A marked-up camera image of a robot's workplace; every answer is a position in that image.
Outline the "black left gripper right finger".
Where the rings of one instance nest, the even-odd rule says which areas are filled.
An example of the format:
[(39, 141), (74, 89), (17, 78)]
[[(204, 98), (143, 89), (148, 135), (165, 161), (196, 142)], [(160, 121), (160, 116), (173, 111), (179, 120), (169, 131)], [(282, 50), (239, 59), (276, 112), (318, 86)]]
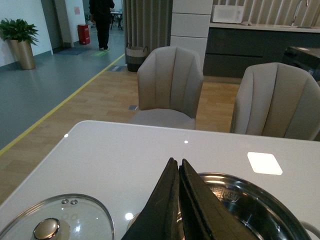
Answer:
[(220, 202), (191, 164), (179, 167), (179, 204), (186, 240), (255, 240)]

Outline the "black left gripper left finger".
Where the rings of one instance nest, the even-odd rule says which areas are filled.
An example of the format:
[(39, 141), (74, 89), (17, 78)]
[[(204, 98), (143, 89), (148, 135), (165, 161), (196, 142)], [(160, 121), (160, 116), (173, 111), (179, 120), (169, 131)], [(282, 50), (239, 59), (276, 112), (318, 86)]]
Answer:
[(178, 163), (168, 160), (146, 205), (123, 240), (174, 240), (177, 235), (179, 205)]

